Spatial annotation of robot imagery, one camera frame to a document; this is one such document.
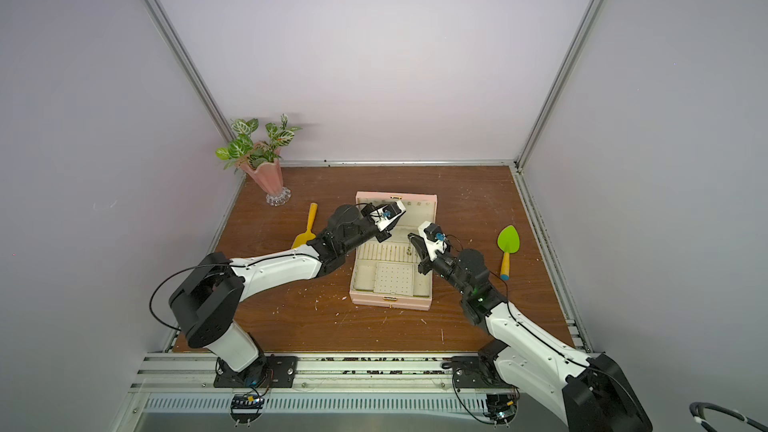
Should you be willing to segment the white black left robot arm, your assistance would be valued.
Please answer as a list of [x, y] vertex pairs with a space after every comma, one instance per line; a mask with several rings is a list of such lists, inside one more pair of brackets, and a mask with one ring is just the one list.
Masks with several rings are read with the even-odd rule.
[[209, 254], [179, 272], [185, 278], [168, 299], [175, 329], [190, 347], [213, 352], [225, 370], [251, 369], [263, 352], [235, 322], [239, 304], [262, 291], [334, 272], [365, 242], [388, 240], [404, 214], [406, 206], [400, 199], [344, 204], [316, 238], [296, 248], [249, 258]]

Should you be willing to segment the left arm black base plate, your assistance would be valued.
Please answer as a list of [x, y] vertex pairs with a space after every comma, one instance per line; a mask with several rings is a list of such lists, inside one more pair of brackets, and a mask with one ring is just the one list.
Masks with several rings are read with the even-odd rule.
[[240, 372], [218, 358], [215, 366], [215, 388], [291, 388], [297, 371], [298, 357], [261, 354]]

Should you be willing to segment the pink jewelry box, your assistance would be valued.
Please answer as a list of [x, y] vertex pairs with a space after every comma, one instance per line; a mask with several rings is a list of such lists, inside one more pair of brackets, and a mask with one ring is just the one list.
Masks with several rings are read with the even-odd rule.
[[427, 311], [432, 304], [432, 275], [422, 275], [420, 256], [408, 234], [418, 232], [424, 221], [434, 222], [438, 197], [434, 194], [360, 191], [359, 204], [380, 205], [401, 200], [404, 216], [392, 231], [392, 238], [379, 243], [375, 238], [355, 250], [349, 295], [356, 305]]

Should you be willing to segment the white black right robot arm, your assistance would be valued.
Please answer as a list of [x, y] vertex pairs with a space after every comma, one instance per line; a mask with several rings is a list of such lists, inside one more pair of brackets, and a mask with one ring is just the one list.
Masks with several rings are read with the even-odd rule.
[[490, 366], [502, 382], [522, 389], [570, 431], [653, 429], [621, 367], [605, 353], [590, 355], [560, 341], [526, 317], [491, 283], [479, 251], [453, 255], [440, 232], [408, 238], [420, 258], [418, 270], [454, 287], [468, 320], [494, 338]]

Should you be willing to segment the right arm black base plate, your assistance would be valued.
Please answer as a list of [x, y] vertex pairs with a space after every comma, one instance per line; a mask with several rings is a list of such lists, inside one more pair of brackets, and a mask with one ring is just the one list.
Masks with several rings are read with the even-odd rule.
[[453, 356], [443, 361], [441, 368], [450, 372], [456, 389], [518, 391], [515, 385], [502, 379], [495, 365], [495, 360], [507, 348], [502, 341], [493, 339], [475, 355]]

